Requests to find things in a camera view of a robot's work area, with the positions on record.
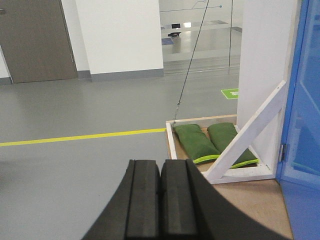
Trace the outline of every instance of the gray door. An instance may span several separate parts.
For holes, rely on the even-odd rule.
[[[78,77],[60,0],[0,0],[0,45],[14,83]]]

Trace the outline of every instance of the wooden frame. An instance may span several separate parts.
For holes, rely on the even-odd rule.
[[[276,173],[272,170],[267,162],[277,161],[278,159],[261,159],[252,149],[250,144],[261,133],[261,131],[271,122],[271,120],[280,112],[285,104],[286,82],[283,80],[273,90],[269,97],[263,102],[259,109],[253,114],[249,121],[238,132],[238,135],[223,151],[220,157],[202,174],[211,184],[243,182],[263,179],[274,179]],[[198,124],[201,128],[207,128],[215,123],[231,122],[236,123],[236,115],[224,115],[213,117],[202,117],[193,119],[184,119],[166,122],[166,132],[168,139],[169,155],[171,159],[179,159],[177,155],[173,125]],[[236,159],[243,153],[246,148],[260,159],[255,167],[244,167],[230,169]]]

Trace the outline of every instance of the gray baseboard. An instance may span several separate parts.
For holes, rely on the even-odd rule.
[[[92,82],[99,81],[112,81],[112,80],[124,80],[124,79],[142,79],[152,77],[162,77],[164,75],[164,69],[149,69],[139,71],[121,71],[110,73],[92,74]]]
[[[9,85],[12,84],[10,77],[1,77],[0,85]]]
[[[78,73],[78,79],[90,79],[91,78],[91,73],[89,70],[77,71],[77,73]]]

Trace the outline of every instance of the green floor sign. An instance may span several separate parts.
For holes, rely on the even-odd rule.
[[[237,99],[239,96],[239,88],[222,89],[221,92],[226,99]]]

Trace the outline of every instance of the yellow floor line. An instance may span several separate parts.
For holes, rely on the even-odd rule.
[[[165,130],[166,130],[165,128],[154,128],[154,129],[120,131],[120,132],[100,133],[100,134],[81,135],[81,136],[54,137],[54,138],[27,140],[27,141],[12,141],[12,142],[0,143],[0,147],[28,145],[28,144],[55,143],[55,142],[83,140],[83,139],[98,139],[98,138],[127,136],[127,135],[136,135],[136,134],[160,133],[160,132],[164,132]]]

